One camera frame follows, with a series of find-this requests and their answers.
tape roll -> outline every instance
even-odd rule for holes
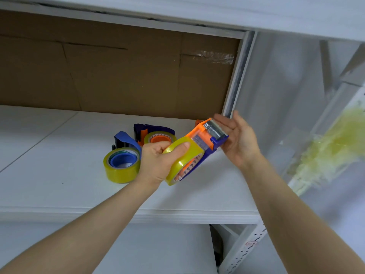
[[[182,137],[167,147],[163,154],[171,152],[176,146],[181,143],[189,142],[190,147],[184,156],[175,161],[171,170],[166,177],[166,182],[169,186],[181,180],[192,168],[197,164],[198,160],[203,156],[204,150],[198,146],[191,138]]]
[[[135,148],[122,147],[109,152],[104,157],[107,178],[114,183],[129,183],[139,171],[140,154]]]
[[[176,137],[173,134],[165,131],[154,131],[144,137],[144,144],[156,143],[160,141],[169,141],[174,143],[176,141]]]

clear tape on cardboard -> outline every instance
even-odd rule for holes
[[[300,183],[328,184],[351,163],[365,159],[365,112],[360,107],[344,110],[323,136],[298,131],[281,144],[296,148],[287,174]]]
[[[206,58],[214,64],[233,64],[234,54],[199,50],[194,53],[197,57]]]

cardboard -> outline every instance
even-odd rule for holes
[[[0,104],[80,110],[62,45],[0,36]]]
[[[0,34],[0,104],[189,119],[221,112],[239,44],[3,10]]]

person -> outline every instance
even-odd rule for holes
[[[360,257],[275,172],[261,154],[253,129],[238,112],[234,111],[233,119],[218,114],[214,119],[229,135],[222,149],[242,172],[287,272],[365,273]],[[92,273],[138,208],[158,189],[172,163],[189,148],[181,144],[162,154],[168,145],[145,145],[133,182],[25,250],[0,274]]]

person's right hand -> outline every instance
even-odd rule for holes
[[[242,169],[261,154],[255,132],[237,110],[233,112],[232,119],[220,114],[215,114],[213,118],[229,135],[222,149],[235,166]]]

